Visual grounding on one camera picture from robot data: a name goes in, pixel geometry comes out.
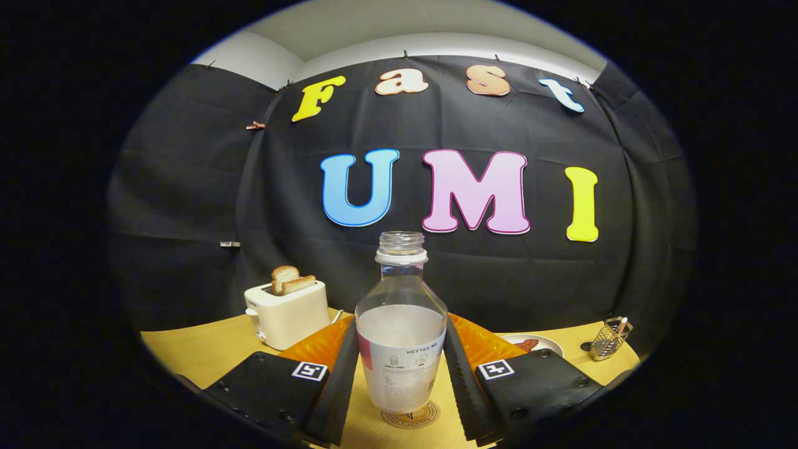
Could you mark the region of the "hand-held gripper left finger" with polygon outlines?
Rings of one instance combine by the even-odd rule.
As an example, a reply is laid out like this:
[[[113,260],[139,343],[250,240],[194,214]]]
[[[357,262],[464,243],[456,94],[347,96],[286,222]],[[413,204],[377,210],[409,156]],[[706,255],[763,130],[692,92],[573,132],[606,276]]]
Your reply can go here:
[[[254,352],[203,391],[237,420],[294,445],[339,445],[357,364],[353,316],[279,355]]]

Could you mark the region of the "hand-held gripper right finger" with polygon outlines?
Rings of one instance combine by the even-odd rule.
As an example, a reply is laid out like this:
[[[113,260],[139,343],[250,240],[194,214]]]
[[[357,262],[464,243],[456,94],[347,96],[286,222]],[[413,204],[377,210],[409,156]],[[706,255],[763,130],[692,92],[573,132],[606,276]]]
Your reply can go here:
[[[443,349],[464,434],[479,446],[520,447],[606,392],[555,352],[525,352],[455,314]]]

